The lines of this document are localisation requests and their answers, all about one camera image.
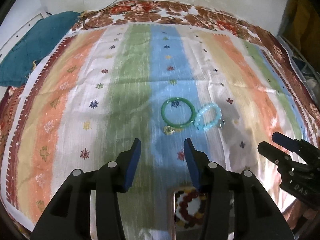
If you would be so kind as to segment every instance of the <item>black cable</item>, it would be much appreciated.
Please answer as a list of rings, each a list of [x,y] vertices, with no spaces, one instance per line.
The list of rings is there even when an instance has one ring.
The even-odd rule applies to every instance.
[[[119,6],[120,4],[123,4],[123,3],[125,3],[125,2],[128,2],[128,1],[125,1],[125,2],[123,2],[123,3],[120,3],[120,4],[114,5],[114,6],[112,6],[112,7],[109,7],[110,5],[114,4],[116,1],[118,1],[118,0],[114,0],[112,3],[110,3],[109,5],[107,5],[106,7],[102,8],[102,9],[100,9],[100,10],[98,10],[98,11],[94,11],[94,12],[92,12],[92,13],[89,13],[89,14],[86,16],[86,18],[88,18],[88,17],[89,17],[90,15],[92,15],[92,14],[97,14],[97,13],[99,13],[99,12],[101,12],[101,11],[106,10],[106,9],[111,9],[111,8],[113,8],[113,7],[115,7],[115,6]]]
[[[109,10],[109,9],[111,9],[111,8],[113,8],[113,7],[115,7],[115,6],[119,6],[119,5],[121,5],[121,4],[124,4],[124,3],[127,3],[127,2],[130,2],[130,1],[133,1],[133,0],[128,0],[128,1],[124,1],[124,2],[122,2],[122,3],[120,3],[120,4],[115,4],[114,6],[112,6],[112,7],[110,7],[110,8],[108,8],[108,6],[110,6],[110,5],[108,5],[107,7],[105,7],[105,8],[103,8],[103,9],[100,9],[100,10],[98,10],[98,11],[96,11],[96,12],[94,12],[94,13],[99,13],[99,12],[101,12],[101,11],[104,11],[104,10]],[[97,28],[99,28],[99,27],[91,27],[91,26],[89,26],[89,25],[87,25],[86,23],[85,23],[85,20],[86,19],[83,19],[83,21],[82,21],[82,23],[83,23],[83,26],[86,28],[86,26],[87,27],[89,27],[89,28],[93,28],[93,29],[97,29]]]

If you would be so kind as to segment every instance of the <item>floral bedsheet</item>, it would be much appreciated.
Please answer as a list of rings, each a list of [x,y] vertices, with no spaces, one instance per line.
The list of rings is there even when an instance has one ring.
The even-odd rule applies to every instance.
[[[175,96],[196,109],[217,103],[225,126],[165,135],[160,108]],[[251,169],[282,212],[294,198],[279,189],[258,143],[271,143],[276,131],[320,143],[319,111],[269,32],[177,2],[129,1],[84,14],[19,98],[6,133],[1,197],[30,231],[73,169],[98,169],[134,138],[142,155],[133,187],[119,195],[127,239],[170,239],[167,196],[191,185],[185,138],[227,170]],[[169,108],[187,114],[178,103]],[[91,205],[95,238],[94,196]]]

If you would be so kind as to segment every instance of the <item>light blue beaded bracelet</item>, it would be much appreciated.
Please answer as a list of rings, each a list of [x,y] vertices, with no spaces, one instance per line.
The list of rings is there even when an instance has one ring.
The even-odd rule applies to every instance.
[[[216,112],[215,119],[213,121],[205,124],[205,125],[200,125],[201,117],[204,115],[205,112],[207,112],[211,108],[213,108],[215,110],[215,112]],[[221,127],[221,119],[222,119],[221,108],[215,103],[210,103],[210,104],[207,104],[206,106],[204,106],[203,108],[201,108],[199,110],[199,112],[196,114],[194,126],[196,128],[198,128],[198,130],[207,131],[210,128],[217,126],[217,124],[219,122],[220,122],[220,127]]]

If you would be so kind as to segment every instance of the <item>pillow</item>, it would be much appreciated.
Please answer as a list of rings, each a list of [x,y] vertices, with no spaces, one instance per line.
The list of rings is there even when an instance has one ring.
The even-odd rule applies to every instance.
[[[78,21],[79,15],[62,12],[39,20],[0,63],[0,86],[25,84],[32,72],[33,61],[38,64],[46,57]]]

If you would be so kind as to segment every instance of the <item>blue stripe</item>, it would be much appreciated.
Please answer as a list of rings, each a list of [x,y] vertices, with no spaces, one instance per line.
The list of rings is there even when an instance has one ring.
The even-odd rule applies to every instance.
[[[256,47],[257,51],[259,52],[261,58],[263,59],[263,63],[265,64],[265,66],[268,68],[268,70],[270,71],[270,73],[273,75],[273,77],[277,80],[278,84],[281,87],[282,93],[285,94],[288,102],[291,105],[292,111],[297,119],[299,128],[301,130],[301,134],[302,134],[302,139],[309,141],[309,137],[307,135],[307,130],[305,128],[304,122],[302,120],[302,117],[300,115],[300,112],[298,110],[298,107],[295,103],[295,101],[292,98],[291,93],[288,91],[287,87],[285,86],[284,82],[282,81],[282,79],[277,75],[277,73],[273,70],[273,67],[270,65],[269,61],[266,59],[266,57],[264,56],[264,54],[262,53],[262,51],[258,48],[258,46]]]
[[[171,97],[188,99],[195,109],[200,109],[196,82],[184,52],[181,37],[175,27],[151,25],[151,55],[150,55],[150,105],[152,109],[150,128],[152,130],[150,150],[154,156],[154,196],[156,225],[163,231],[161,239],[169,239],[167,231],[167,197],[169,191],[182,185],[191,185],[190,175],[185,161],[178,159],[178,152],[183,151],[183,142],[191,138],[195,148],[209,155],[206,134],[190,125],[181,132],[165,135],[163,127],[166,125],[161,118],[160,108],[165,100]],[[172,85],[168,80],[176,80]]]

